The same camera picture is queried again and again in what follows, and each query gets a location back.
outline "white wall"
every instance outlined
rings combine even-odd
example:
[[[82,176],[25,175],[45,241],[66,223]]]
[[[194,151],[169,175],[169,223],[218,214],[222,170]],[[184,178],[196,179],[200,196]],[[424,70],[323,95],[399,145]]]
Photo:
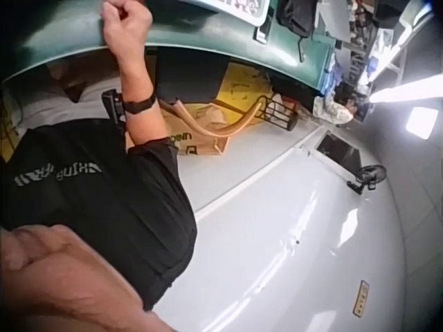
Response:
[[[430,24],[409,48],[404,83],[442,72],[442,36],[435,29]],[[379,86],[392,86],[391,76],[381,77]],[[440,110],[429,140],[406,131],[414,106]],[[387,167],[401,219],[408,275],[404,331],[422,331],[442,301],[442,128],[443,100],[379,106],[365,124],[354,125]]]

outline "brown paper bag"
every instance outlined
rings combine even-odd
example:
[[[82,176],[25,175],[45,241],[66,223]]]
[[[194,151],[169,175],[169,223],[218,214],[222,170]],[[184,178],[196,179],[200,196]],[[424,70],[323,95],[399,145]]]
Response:
[[[201,135],[189,128],[182,119],[163,111],[163,117],[168,124],[172,142],[181,155],[221,155],[225,152],[229,138],[213,138]],[[206,129],[226,127],[228,121],[224,112],[215,105],[190,111],[192,117]]]

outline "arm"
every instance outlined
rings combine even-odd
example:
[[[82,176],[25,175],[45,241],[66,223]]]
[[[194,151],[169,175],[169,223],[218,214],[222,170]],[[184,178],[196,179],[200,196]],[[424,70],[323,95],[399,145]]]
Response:
[[[145,40],[152,25],[151,12],[136,0],[106,0],[102,17],[106,43],[120,68],[124,101],[150,98],[154,85],[145,65]],[[169,136],[158,102],[139,114],[126,113],[126,124],[135,145]]]

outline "fist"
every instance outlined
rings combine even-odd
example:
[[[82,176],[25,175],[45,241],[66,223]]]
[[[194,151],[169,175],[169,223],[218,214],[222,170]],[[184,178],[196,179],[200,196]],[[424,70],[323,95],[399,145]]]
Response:
[[[118,64],[124,67],[144,64],[151,12],[137,0],[105,0],[102,18],[106,44]]]

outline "black fan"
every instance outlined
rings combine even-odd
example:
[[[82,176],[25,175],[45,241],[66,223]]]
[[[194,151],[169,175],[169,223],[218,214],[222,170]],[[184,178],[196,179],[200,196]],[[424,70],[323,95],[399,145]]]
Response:
[[[377,184],[385,181],[387,176],[386,168],[382,165],[366,166],[355,174],[355,179],[360,185],[348,181],[347,186],[361,195],[365,186],[368,186],[368,190],[370,191],[376,190]]]

